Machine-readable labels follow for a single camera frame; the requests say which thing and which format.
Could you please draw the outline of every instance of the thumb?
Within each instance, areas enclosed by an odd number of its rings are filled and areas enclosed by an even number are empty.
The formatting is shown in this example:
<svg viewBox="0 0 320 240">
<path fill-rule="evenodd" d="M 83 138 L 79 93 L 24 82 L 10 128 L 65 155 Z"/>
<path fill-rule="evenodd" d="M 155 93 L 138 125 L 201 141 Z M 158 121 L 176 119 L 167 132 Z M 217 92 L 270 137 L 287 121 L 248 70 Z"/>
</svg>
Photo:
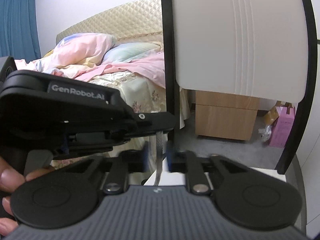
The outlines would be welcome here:
<svg viewBox="0 0 320 240">
<path fill-rule="evenodd" d="M 7 192 L 14 192 L 24 182 L 24 177 L 11 167 L 2 171 L 1 185 Z"/>
</svg>

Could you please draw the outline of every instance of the human hand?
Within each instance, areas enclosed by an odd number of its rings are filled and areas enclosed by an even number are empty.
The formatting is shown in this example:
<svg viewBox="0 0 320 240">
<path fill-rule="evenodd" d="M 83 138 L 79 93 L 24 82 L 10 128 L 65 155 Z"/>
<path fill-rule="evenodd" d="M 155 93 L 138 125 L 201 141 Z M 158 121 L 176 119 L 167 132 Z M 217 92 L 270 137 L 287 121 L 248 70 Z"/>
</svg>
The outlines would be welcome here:
<svg viewBox="0 0 320 240">
<path fill-rule="evenodd" d="M 0 157 L 0 190 L 12 193 L 26 181 L 33 180 L 37 177 L 49 173 L 50 171 L 54 171 L 54 168 L 52 166 L 33 171 L 24 178 L 3 158 Z M 4 197 L 2 199 L 2 205 L 7 213 L 13 215 L 10 208 L 10 196 Z M 6 236 L 10 232 L 12 232 L 17 226 L 17 222 L 12 219 L 0 218 L 0 234 L 3 236 Z"/>
</svg>

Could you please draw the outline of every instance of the plastic bag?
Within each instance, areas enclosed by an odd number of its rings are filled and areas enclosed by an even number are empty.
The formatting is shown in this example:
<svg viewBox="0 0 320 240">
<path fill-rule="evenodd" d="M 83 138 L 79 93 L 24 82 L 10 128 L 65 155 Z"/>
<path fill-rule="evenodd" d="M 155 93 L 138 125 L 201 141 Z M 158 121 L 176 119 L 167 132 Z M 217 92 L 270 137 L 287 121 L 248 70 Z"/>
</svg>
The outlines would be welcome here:
<svg viewBox="0 0 320 240">
<path fill-rule="evenodd" d="M 271 125 L 266 125 L 265 128 L 260 128 L 258 130 L 258 133 L 261 134 L 262 141 L 266 142 L 270 139 L 272 133 L 271 127 Z"/>
</svg>

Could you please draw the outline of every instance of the blue curtain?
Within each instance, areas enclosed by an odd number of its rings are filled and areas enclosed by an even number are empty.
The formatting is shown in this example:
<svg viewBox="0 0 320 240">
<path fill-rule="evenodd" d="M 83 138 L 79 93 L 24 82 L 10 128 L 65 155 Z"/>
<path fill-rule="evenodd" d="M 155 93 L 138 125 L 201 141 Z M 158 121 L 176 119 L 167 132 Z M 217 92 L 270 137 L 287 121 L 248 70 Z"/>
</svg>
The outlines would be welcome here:
<svg viewBox="0 0 320 240">
<path fill-rule="evenodd" d="M 41 58 L 35 0 L 0 0 L 0 57 Z"/>
</svg>

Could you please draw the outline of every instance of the bedside table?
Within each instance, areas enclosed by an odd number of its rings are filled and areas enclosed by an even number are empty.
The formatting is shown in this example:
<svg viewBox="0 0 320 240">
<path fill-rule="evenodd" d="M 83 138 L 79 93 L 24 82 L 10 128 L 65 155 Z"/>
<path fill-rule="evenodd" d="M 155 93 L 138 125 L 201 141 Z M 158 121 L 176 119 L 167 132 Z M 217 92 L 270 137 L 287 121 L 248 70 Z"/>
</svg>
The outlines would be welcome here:
<svg viewBox="0 0 320 240">
<path fill-rule="evenodd" d="M 259 98 L 196 91 L 196 134 L 250 140 Z"/>
</svg>

